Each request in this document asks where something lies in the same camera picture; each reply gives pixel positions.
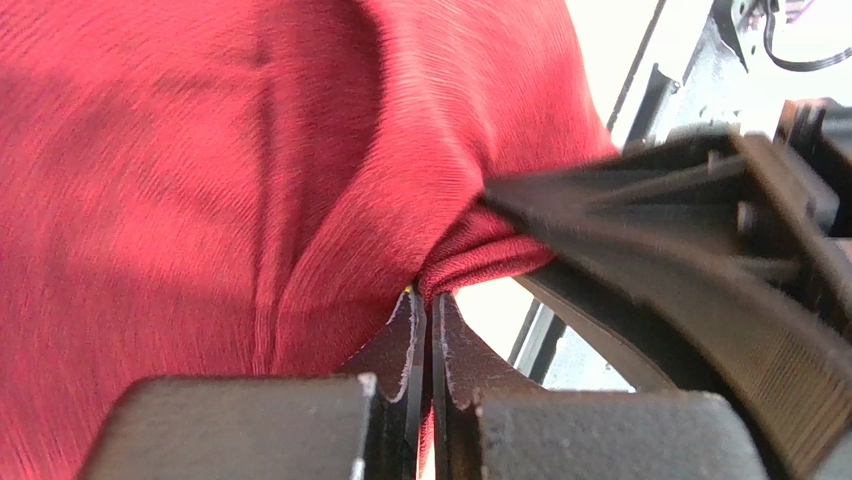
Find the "wire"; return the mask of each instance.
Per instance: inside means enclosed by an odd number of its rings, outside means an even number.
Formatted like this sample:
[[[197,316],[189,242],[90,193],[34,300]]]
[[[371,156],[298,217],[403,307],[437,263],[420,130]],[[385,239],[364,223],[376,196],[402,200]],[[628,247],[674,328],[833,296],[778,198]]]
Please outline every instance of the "wire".
[[[837,65],[838,63],[852,58],[852,47],[843,50],[842,52],[832,55],[822,60],[812,60],[809,62],[791,62],[778,58],[772,53],[772,43],[775,38],[775,15],[772,13],[772,0],[764,0],[763,6],[766,9],[766,27],[763,29],[763,48],[766,49],[766,54],[772,60],[772,63],[778,65],[784,70],[791,72],[816,72],[828,67]]]

